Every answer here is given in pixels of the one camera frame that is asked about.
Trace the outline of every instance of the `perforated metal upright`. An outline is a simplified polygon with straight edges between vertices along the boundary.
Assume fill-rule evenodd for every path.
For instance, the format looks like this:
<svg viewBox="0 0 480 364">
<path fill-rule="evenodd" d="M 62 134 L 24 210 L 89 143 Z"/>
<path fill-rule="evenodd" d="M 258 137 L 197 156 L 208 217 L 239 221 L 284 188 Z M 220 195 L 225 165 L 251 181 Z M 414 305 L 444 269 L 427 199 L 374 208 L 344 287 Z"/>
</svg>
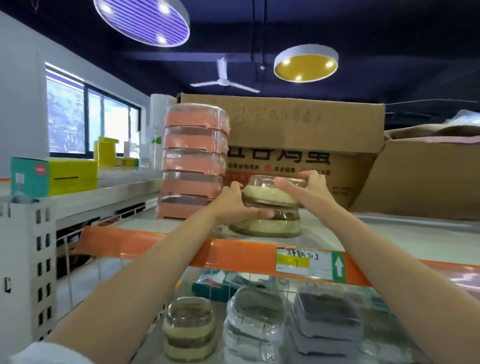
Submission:
<svg viewBox="0 0 480 364">
<path fill-rule="evenodd" d="M 55 326 L 56 228 L 51 198 L 0 200 L 0 362 Z"/>
</svg>

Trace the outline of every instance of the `ceiling fan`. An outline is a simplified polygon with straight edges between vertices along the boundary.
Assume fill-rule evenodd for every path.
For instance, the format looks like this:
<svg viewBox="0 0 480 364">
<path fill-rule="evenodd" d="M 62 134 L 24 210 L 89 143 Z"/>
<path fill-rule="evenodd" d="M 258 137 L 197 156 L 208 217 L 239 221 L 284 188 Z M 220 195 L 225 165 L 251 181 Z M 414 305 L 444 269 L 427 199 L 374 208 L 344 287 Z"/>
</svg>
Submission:
<svg viewBox="0 0 480 364">
<path fill-rule="evenodd" d="M 218 80 L 210 81 L 210 82 L 200 82 L 199 84 L 190 84 L 190 86 L 193 86 L 193 87 L 210 86 L 210 85 L 233 86 L 233 87 L 241 88 L 242 90 L 247 90 L 250 92 L 260 92 L 260 90 L 255 90 L 254 88 L 229 81 L 227 78 L 227 60 L 224 57 L 222 59 L 216 60 L 216 67 L 218 69 Z"/>
</svg>

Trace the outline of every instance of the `window frame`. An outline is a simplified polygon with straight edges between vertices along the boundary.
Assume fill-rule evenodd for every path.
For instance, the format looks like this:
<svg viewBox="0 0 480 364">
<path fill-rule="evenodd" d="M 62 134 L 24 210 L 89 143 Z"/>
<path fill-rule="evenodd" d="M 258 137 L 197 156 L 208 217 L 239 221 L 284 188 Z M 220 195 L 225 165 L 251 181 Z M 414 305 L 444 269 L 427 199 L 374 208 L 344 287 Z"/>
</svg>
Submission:
<svg viewBox="0 0 480 364">
<path fill-rule="evenodd" d="M 115 95 L 112 95 L 110 92 L 107 92 L 105 90 L 102 90 L 98 87 L 93 86 L 92 84 L 89 84 L 88 82 L 82 80 L 81 78 L 77 78 L 76 76 L 72 75 L 71 73 L 62 71 L 61 69 L 57 67 L 52 67 L 49 64 L 45 64 L 45 72 L 47 75 L 47 72 L 54 72 L 57 73 L 59 76 L 64 77 L 67 80 L 74 81 L 76 83 L 82 84 L 83 85 L 83 94 L 84 94 L 84 136 L 85 136 L 85 153 L 61 153 L 61 152 L 50 152 L 48 151 L 50 157 L 61 157 L 61 158 L 86 158 L 86 159 L 93 159 L 93 151 L 90 151 L 90 119 L 89 119 L 89 100 L 88 100 L 88 95 L 89 91 L 93 91 L 97 94 L 100 95 L 100 128 L 101 128 L 101 134 L 105 133 L 105 104 L 104 100 L 105 97 L 108 97 L 116 102 L 119 102 L 125 106 L 128 106 L 128 139 L 131 140 L 132 138 L 132 119 L 131 119 L 131 113 L 132 109 L 137 110 L 138 112 L 138 118 L 137 118 L 137 127 L 136 130 L 139 133 L 141 131 L 141 126 L 142 126 L 142 108 L 140 106 L 137 106 L 127 100 L 124 100 L 120 97 L 117 97 Z M 118 157 L 122 157 L 123 153 L 117 153 Z"/>
</svg>

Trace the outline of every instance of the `fan blade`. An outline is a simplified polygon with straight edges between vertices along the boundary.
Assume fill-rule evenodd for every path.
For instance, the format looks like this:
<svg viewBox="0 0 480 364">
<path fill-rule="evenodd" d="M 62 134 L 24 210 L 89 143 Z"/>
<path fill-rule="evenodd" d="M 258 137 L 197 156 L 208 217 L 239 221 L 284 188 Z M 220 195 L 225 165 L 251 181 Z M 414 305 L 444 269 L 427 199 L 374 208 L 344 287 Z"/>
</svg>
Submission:
<svg viewBox="0 0 480 364">
<path fill-rule="evenodd" d="M 218 85 L 218 81 L 200 82 L 199 84 L 190 84 L 190 86 L 193 86 L 193 87 L 210 86 L 210 85 Z"/>
<path fill-rule="evenodd" d="M 222 80 L 227 79 L 227 60 L 223 57 L 220 60 L 216 60 L 216 68 L 218 70 L 218 78 Z"/>
<path fill-rule="evenodd" d="M 260 92 L 260 90 L 255 90 L 254 88 L 251 88 L 251 87 L 236 84 L 235 82 L 230 82 L 230 86 L 233 86 L 233 87 L 236 87 L 236 88 L 241 88 L 242 90 L 247 90 L 247 91 L 250 91 L 250 92 Z"/>
</svg>

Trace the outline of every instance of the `white arrow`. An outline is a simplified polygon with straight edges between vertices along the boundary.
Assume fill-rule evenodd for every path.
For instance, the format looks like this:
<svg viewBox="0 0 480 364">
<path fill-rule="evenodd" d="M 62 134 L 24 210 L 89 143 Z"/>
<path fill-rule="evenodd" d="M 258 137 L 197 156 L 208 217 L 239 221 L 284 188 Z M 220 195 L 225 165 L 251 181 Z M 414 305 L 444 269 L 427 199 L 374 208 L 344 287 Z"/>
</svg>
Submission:
<svg viewBox="0 0 480 364">
<path fill-rule="evenodd" d="M 339 256 L 336 258 L 335 266 L 336 266 L 336 275 L 338 275 L 339 277 L 342 277 L 343 263 Z"/>
</svg>

